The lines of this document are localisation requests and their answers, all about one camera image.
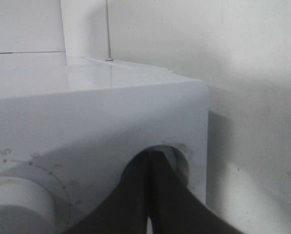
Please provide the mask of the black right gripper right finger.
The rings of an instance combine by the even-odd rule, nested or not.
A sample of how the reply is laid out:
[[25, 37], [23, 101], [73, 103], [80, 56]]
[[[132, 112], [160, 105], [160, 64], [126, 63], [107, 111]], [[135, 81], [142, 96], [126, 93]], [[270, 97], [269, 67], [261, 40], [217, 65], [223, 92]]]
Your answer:
[[241, 233], [186, 188], [161, 151], [149, 155], [149, 205], [155, 234]]

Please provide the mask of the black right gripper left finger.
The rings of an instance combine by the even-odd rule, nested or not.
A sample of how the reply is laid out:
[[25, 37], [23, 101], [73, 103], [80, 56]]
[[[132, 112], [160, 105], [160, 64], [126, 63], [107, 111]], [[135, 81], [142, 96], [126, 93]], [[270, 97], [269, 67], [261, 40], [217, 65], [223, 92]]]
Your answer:
[[145, 234], [149, 213], [149, 153], [136, 155], [112, 193], [66, 234]]

